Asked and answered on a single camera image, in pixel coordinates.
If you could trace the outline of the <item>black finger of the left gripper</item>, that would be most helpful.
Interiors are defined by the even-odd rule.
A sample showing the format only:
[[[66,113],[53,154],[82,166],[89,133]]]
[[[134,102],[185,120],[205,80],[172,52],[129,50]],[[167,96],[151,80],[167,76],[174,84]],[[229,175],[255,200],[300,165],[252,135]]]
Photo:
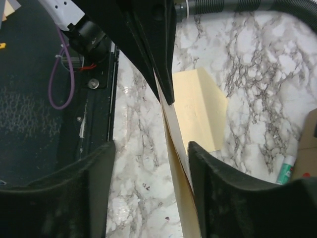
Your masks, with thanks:
[[[172,0],[76,0],[147,81],[173,104],[172,61],[176,10]]]

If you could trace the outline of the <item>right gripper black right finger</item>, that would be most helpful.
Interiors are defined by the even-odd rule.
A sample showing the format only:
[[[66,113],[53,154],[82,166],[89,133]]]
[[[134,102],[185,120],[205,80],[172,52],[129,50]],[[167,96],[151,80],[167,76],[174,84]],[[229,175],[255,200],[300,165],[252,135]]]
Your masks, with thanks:
[[[189,143],[194,200],[204,238],[314,238],[317,180],[277,185],[247,175]]]

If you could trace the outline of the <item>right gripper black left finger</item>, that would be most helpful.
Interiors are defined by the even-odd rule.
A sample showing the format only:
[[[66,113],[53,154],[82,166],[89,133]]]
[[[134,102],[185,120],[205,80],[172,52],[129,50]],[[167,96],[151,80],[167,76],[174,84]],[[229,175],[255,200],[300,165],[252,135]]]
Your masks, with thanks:
[[[104,238],[115,143],[26,186],[0,189],[2,238]]]

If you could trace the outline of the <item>brown parchment letter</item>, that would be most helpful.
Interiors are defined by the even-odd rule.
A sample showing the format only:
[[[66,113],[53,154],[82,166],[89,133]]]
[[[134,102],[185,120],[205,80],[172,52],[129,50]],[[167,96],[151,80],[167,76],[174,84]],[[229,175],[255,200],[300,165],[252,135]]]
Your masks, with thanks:
[[[201,230],[192,191],[192,180],[188,156],[174,105],[165,99],[157,77],[155,77],[160,99],[168,159],[174,186],[175,198],[185,238],[200,238]]]

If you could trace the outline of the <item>cream paper envelope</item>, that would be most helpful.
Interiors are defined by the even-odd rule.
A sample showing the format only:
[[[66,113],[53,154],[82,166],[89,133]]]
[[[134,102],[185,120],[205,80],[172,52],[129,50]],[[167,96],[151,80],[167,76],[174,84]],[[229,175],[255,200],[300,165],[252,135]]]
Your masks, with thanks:
[[[173,74],[174,108],[187,148],[195,141],[207,152],[223,145],[228,100],[204,68]]]

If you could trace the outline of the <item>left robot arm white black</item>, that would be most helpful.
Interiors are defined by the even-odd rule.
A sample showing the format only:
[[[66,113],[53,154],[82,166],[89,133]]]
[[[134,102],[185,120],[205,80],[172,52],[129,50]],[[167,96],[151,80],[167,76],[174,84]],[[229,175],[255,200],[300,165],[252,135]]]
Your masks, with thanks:
[[[172,0],[42,0],[71,47],[94,63],[109,37],[136,66],[155,96],[174,103],[172,59],[176,10]]]

